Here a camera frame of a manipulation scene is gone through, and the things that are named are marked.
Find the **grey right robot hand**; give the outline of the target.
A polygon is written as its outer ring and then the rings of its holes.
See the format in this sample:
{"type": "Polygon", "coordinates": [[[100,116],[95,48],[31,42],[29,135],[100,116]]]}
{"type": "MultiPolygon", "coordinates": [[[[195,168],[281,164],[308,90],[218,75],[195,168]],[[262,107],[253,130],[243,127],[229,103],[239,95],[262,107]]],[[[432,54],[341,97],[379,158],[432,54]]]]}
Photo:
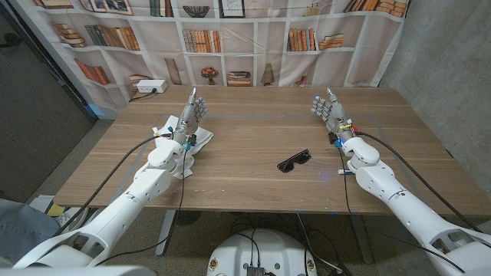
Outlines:
{"type": "Polygon", "coordinates": [[[331,88],[327,88],[326,98],[319,95],[315,97],[311,112],[324,121],[330,140],[336,136],[343,143],[354,137],[352,121],[346,116],[342,104],[331,88]]]}

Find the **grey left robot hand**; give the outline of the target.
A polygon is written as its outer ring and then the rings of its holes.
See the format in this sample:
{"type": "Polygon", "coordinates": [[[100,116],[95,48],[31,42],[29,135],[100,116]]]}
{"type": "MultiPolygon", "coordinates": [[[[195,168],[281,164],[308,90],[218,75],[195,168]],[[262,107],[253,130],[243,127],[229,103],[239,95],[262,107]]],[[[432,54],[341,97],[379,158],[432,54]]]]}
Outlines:
{"type": "Polygon", "coordinates": [[[173,132],[173,141],[183,145],[186,139],[196,132],[199,122],[207,111],[208,108],[204,99],[197,97],[196,88],[194,87],[188,103],[178,119],[176,129],[173,132]]]}

